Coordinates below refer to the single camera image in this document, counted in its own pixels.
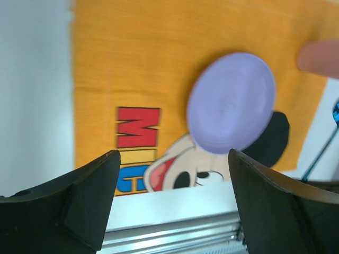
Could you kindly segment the pink plastic cup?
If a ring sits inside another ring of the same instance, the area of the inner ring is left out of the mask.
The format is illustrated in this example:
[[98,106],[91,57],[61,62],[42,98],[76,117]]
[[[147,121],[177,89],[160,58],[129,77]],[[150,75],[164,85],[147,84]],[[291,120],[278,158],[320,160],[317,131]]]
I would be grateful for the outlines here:
[[307,43],[299,52],[297,66],[301,71],[338,79],[338,38]]

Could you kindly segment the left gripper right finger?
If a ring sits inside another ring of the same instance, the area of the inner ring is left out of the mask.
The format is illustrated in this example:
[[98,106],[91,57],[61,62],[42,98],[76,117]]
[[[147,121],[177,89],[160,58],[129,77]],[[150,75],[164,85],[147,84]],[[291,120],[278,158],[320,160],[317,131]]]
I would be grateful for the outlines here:
[[249,253],[338,253],[338,182],[306,182],[232,149],[229,171]]

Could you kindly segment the purple plastic plate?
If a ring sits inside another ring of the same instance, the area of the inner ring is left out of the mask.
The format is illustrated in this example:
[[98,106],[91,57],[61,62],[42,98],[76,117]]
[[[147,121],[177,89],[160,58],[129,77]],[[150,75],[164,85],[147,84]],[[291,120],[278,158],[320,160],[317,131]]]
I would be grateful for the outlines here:
[[273,73],[260,57],[247,52],[220,57],[202,72],[190,92],[189,133],[209,153],[243,150],[267,127],[275,95]]

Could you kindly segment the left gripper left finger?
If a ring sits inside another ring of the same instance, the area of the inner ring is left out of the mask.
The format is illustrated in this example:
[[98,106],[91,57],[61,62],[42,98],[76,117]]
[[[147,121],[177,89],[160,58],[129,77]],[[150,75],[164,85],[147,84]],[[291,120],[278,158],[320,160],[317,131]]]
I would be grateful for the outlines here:
[[99,251],[120,171],[111,150],[48,182],[1,196],[1,251]]

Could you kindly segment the blue metal spoon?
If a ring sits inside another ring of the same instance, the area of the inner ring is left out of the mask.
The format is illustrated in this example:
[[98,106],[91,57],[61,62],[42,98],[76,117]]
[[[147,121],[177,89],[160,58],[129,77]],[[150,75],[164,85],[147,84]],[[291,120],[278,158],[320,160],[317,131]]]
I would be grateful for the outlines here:
[[316,158],[312,161],[312,163],[310,164],[310,166],[308,167],[308,169],[304,172],[302,178],[301,178],[301,182],[306,183],[308,181],[308,178],[310,176],[310,174],[313,172],[313,170],[315,169],[316,165],[318,164],[319,160],[321,159],[321,157],[323,156],[324,152],[327,150],[327,148],[329,147],[329,145],[332,143],[333,139],[335,138],[337,132],[338,132],[338,100],[335,102],[333,109],[332,109],[332,118],[336,124],[336,128],[334,129],[334,131],[332,132],[332,134],[329,136],[329,138],[327,139],[327,141],[325,142],[325,144],[322,146],[321,150],[318,152]]

